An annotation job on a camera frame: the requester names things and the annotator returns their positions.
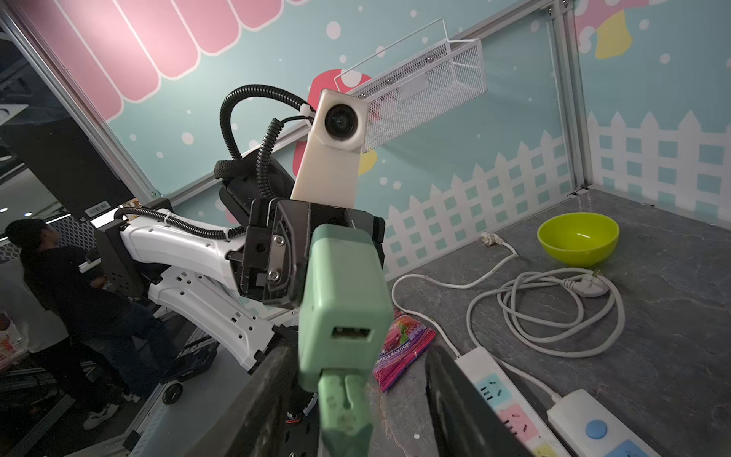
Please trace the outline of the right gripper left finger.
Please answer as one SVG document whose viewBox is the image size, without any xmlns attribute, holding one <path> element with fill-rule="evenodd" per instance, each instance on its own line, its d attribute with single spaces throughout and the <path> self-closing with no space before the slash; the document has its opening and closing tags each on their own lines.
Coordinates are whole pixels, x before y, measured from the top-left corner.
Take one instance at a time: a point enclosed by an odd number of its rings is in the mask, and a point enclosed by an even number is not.
<svg viewBox="0 0 731 457">
<path fill-rule="evenodd" d="M 276 456 L 285 434 L 297 354 L 279 346 L 253 373 L 245 389 L 188 456 Z"/>
</svg>

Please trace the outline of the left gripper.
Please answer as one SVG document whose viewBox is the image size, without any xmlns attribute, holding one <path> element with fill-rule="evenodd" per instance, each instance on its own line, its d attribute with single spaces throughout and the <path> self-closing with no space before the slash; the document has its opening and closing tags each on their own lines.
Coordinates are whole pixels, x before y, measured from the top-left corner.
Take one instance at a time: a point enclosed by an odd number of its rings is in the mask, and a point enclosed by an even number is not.
<svg viewBox="0 0 731 457">
<path fill-rule="evenodd" d="M 222 182 L 221 201 L 246 229 L 245 245 L 227 256 L 243 297 L 277 308 L 298 307 L 314 230 L 325 224 L 362 230 L 379 259 L 385 259 L 383 218 L 357 209 L 291 200 L 295 180 L 275 160 L 268 172 L 274 198 L 266 199 L 258 188 L 256 160 L 255 153 L 240 160 L 221 160 L 213 172 Z"/>
</svg>

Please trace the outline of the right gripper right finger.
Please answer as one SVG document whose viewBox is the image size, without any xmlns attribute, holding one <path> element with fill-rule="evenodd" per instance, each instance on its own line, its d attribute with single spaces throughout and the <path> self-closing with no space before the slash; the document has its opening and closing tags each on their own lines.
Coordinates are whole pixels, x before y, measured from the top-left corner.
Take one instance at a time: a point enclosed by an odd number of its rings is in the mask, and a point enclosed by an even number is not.
<svg viewBox="0 0 731 457">
<path fill-rule="evenodd" d="M 426 397 L 441 456 L 529 457 L 443 347 L 426 352 Z"/>
</svg>

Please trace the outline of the green charger plug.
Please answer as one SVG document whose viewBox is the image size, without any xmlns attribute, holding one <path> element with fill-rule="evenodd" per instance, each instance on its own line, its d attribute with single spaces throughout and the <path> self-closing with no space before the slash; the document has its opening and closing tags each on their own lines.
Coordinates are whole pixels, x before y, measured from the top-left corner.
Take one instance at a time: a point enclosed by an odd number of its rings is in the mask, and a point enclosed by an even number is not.
<svg viewBox="0 0 731 457">
<path fill-rule="evenodd" d="M 369 376 L 394 311 L 378 251 L 363 230 L 319 226 L 312 234 L 298 331 L 299 384 L 316 391 L 324 371 Z"/>
</svg>

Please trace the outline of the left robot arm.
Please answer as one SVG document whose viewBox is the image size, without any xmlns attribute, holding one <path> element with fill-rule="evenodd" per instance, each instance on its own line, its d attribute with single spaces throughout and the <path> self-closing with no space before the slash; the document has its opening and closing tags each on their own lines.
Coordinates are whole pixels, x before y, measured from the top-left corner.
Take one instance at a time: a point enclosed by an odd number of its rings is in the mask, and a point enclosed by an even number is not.
<svg viewBox="0 0 731 457">
<path fill-rule="evenodd" d="M 358 152 L 307 150 L 290 198 L 255 203 L 246 233 L 181 229 L 171 211 L 99 228 L 112 285 L 170 308 L 255 371 L 286 329 L 242 305 L 249 298 L 299 320 L 301 371 L 370 372 L 393 308 L 381 218 L 355 209 Z"/>
</svg>

